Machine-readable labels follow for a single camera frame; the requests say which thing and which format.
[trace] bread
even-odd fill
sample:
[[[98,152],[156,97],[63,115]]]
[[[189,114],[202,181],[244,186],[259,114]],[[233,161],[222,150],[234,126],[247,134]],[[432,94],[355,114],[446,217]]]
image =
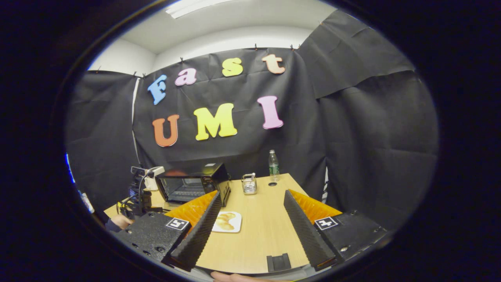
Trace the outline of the bread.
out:
[[[229,220],[234,218],[235,214],[233,213],[223,213],[217,216],[216,224],[223,230],[233,230],[235,229],[233,225],[229,223]]]

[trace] human hand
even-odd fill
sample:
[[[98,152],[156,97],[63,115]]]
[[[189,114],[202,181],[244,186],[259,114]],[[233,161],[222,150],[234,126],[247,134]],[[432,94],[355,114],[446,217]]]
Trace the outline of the human hand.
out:
[[[270,280],[270,279],[260,279],[249,276],[243,276],[240,274],[233,273],[231,275],[223,274],[217,271],[210,273],[210,276],[214,278],[214,282],[290,282],[290,280]]]
[[[124,230],[125,227],[129,226],[130,224],[134,223],[134,220],[128,219],[123,214],[115,215],[114,217],[111,218],[111,221],[115,223],[116,226],[120,227],[120,229],[122,230]]]

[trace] orange letter u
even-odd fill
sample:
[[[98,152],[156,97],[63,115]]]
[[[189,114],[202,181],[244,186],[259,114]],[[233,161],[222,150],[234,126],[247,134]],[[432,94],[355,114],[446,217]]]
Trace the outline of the orange letter u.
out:
[[[168,147],[174,145],[177,141],[177,120],[178,114],[173,114],[167,118],[170,122],[170,137],[165,138],[163,135],[164,118],[159,118],[153,121],[153,128],[155,129],[155,141],[161,147]]]

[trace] letter m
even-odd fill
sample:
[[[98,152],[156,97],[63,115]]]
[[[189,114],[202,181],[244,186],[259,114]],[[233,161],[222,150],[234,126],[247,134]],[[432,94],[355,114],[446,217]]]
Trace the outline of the letter m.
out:
[[[209,135],[205,128],[209,131],[212,137],[216,137],[217,129],[221,126],[219,136],[233,136],[236,134],[236,128],[233,126],[233,118],[231,116],[233,104],[222,104],[217,108],[216,116],[212,116],[207,108],[196,109],[193,114],[197,117],[198,134],[195,136],[197,140],[206,140]]]

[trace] plastic bottle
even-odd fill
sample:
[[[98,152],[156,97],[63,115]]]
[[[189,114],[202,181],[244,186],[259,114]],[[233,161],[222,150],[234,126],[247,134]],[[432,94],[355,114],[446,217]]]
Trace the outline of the plastic bottle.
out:
[[[268,168],[270,169],[270,178],[272,181],[279,180],[279,160],[277,155],[275,155],[275,150],[270,150],[270,156],[268,157]]]

